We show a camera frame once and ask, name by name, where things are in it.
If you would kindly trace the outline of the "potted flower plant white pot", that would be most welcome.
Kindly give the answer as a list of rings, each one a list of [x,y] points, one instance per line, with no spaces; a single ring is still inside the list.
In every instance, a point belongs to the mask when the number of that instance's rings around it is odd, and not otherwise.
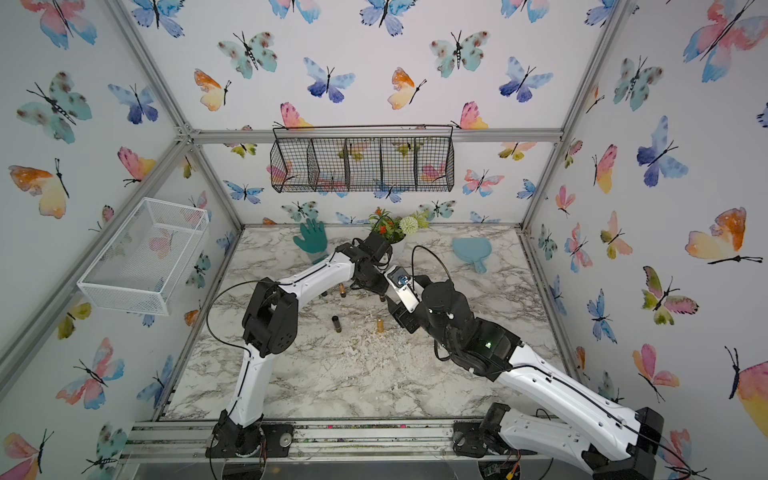
[[[427,214],[424,212],[395,216],[389,210],[382,208],[377,208],[368,217],[368,224],[373,232],[382,236],[390,244],[399,243],[408,235],[429,227]]]

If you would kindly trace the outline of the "aluminium front rail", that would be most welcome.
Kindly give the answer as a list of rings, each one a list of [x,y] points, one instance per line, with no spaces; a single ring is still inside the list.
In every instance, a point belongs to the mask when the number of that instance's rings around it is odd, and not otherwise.
[[[136,424],[121,461],[139,463],[236,462],[217,439],[213,421]],[[508,413],[499,431],[480,418],[265,420],[256,427],[270,463],[330,461],[499,461],[515,449],[576,463],[593,441],[556,419]]]

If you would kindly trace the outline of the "white mesh wall basket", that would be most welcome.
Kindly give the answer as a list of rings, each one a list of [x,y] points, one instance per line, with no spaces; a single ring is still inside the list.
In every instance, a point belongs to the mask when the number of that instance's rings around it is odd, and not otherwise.
[[[92,306],[168,316],[171,296],[201,252],[204,208],[143,198],[77,281]]]

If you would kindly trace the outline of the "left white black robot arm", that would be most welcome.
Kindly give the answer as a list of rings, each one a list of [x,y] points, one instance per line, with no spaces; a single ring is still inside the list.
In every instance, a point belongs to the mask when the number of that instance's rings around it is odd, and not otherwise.
[[[351,281],[379,296],[389,284],[383,273],[392,247],[372,232],[336,247],[323,261],[295,275],[256,283],[242,319],[244,354],[229,405],[213,427],[205,456],[215,458],[263,457],[268,434],[262,427],[266,389],[277,357],[295,341],[299,312],[322,293]]]

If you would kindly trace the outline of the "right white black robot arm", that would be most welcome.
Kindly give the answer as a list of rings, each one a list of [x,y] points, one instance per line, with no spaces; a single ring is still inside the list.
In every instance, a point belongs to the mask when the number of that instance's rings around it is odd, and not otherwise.
[[[632,410],[574,380],[498,323],[476,316],[450,280],[432,282],[398,268],[386,277],[388,309],[398,324],[424,330],[442,361],[522,393],[548,412],[541,419],[507,405],[489,408],[495,448],[533,451],[594,479],[651,479],[657,459],[675,452],[663,440],[663,417]]]

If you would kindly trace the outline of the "green rubber glove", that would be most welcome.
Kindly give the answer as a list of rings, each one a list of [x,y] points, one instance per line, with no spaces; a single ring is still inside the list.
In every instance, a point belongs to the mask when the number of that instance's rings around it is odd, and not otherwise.
[[[295,245],[303,251],[312,264],[328,256],[328,240],[322,221],[307,219],[299,225],[300,233],[293,237]]]

